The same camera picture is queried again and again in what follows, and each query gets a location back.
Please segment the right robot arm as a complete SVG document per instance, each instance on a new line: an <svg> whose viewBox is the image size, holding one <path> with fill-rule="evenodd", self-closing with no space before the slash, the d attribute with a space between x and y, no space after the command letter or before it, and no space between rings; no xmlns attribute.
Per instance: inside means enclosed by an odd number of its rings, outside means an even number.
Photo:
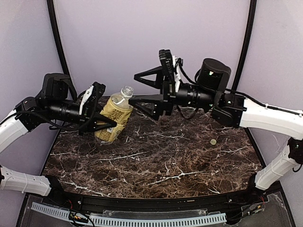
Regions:
<svg viewBox="0 0 303 227"><path fill-rule="evenodd" d="M222 62L206 58L195 82L183 83L182 61L162 60L154 69L135 74L138 82L156 88L158 95L135 96L129 103L157 120L170 115L173 107L190 106L210 112L221 125L234 128L257 128L289 136L289 140L270 164L254 174L249 188L265 191L290 170L303 164L303 113L270 106L241 92L227 89L231 69Z"/></svg>

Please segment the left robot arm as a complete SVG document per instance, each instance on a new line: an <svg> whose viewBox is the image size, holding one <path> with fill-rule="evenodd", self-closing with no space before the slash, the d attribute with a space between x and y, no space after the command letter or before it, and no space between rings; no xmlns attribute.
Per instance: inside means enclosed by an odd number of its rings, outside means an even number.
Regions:
<svg viewBox="0 0 303 227"><path fill-rule="evenodd" d="M102 115L99 99L106 89L94 82L83 93L81 103L71 77L62 73L46 74L41 91L35 97L22 100L0 123L0 150L4 151L20 137L32 132L43 123L54 130L85 132L116 127L116 122ZM33 193L44 197L62 191L53 176L29 175L0 167L1 190Z"/></svg>

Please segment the green tea bottle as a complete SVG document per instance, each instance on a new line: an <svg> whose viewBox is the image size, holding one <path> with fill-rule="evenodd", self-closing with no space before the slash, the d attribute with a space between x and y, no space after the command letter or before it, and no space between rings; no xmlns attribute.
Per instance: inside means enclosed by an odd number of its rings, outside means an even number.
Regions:
<svg viewBox="0 0 303 227"><path fill-rule="evenodd" d="M112 94L108 99L100 114L115 121L116 126L95 132L95 138L100 144L113 143L128 124L133 111L129 99L133 97L133 93L131 86L124 86L120 92Z"/></svg>

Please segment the pale green bottle cap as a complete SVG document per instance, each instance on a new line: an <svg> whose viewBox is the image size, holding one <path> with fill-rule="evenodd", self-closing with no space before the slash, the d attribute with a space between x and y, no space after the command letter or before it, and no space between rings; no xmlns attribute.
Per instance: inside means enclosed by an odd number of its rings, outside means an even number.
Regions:
<svg viewBox="0 0 303 227"><path fill-rule="evenodd" d="M215 144L216 144L216 140L215 140L215 139L211 139L210 143L211 143L212 145L215 145Z"/></svg>

